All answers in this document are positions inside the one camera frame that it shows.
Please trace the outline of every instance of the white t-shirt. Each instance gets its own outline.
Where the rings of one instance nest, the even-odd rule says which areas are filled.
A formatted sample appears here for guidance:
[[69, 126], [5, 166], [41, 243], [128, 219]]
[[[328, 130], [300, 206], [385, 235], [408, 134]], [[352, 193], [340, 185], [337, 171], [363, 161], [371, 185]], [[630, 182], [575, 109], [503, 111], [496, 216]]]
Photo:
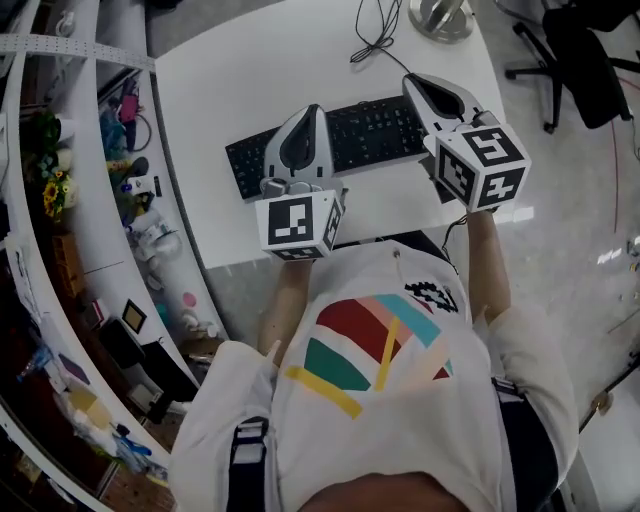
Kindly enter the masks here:
[[[511, 308], [489, 343], [544, 425], [563, 479], [577, 414], [560, 351], [535, 316]], [[246, 345], [220, 347], [176, 440], [171, 489], [183, 512], [225, 510], [233, 431], [262, 415], [285, 511], [332, 484], [409, 472], [431, 475], [471, 511], [514, 510], [491, 376], [451, 265], [395, 241], [335, 251], [314, 264], [279, 370]]]

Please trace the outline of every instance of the picture frame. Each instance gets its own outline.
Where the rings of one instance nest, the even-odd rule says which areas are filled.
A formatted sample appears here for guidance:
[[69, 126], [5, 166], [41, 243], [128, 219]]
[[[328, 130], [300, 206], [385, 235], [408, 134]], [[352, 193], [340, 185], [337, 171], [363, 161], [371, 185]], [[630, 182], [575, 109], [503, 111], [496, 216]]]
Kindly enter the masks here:
[[147, 315], [136, 306], [131, 299], [127, 300], [127, 305], [122, 312], [122, 320], [127, 324], [133, 332], [140, 334], [140, 330], [144, 325]]

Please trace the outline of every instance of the white desk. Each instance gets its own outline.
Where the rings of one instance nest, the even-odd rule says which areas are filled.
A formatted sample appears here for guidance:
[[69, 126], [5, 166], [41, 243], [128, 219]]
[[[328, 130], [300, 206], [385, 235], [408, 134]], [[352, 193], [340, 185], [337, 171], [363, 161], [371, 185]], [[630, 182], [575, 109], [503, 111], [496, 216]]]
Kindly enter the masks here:
[[[383, 6], [389, 0], [382, 0]], [[297, 110], [325, 110], [402, 94], [404, 71], [383, 54], [353, 66], [359, 0], [285, 0], [205, 32], [156, 62], [169, 149], [204, 265], [263, 258], [255, 208], [240, 197], [225, 146], [279, 126]], [[409, 69], [456, 82], [504, 120], [480, 30], [445, 46], [420, 36], [404, 2], [390, 51]], [[365, 0], [361, 32], [380, 32]], [[417, 157], [341, 174], [350, 192], [338, 243], [450, 223], [464, 213], [441, 205]]]

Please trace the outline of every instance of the red stripe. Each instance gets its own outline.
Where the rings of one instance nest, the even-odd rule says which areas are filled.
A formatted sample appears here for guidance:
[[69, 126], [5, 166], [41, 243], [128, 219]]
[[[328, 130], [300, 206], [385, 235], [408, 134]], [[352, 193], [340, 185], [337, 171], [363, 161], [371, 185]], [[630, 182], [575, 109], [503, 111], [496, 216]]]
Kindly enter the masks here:
[[[382, 362], [384, 344], [389, 331], [357, 300], [341, 300], [327, 306], [318, 315], [316, 324], [328, 327], [349, 338], [378, 363]], [[398, 350], [400, 350], [400, 343], [395, 340], [392, 358]]]

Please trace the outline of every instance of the yellow stripe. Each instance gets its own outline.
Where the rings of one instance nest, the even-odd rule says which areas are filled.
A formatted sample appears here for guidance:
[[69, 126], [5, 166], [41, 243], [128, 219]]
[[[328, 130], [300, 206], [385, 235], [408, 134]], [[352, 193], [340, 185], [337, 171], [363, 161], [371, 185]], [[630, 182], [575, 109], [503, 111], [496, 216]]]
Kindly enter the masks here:
[[304, 368], [299, 366], [290, 366], [287, 368], [285, 375], [290, 379], [301, 382], [312, 391], [315, 391], [325, 397], [327, 400], [331, 400], [334, 404], [340, 407], [340, 409], [351, 416], [351, 419], [355, 420], [362, 412], [362, 406], [339, 387], [321, 379]]
[[389, 333], [387, 334], [387, 341], [384, 344], [384, 352], [382, 354], [382, 362], [380, 363], [380, 369], [378, 370], [378, 377], [376, 378], [376, 385], [374, 389], [376, 391], [382, 391], [384, 385], [387, 382], [387, 375], [389, 374], [389, 365], [391, 364], [391, 354], [393, 354], [393, 344], [396, 342], [396, 332], [398, 331], [398, 325], [400, 319], [394, 316], [389, 326]]

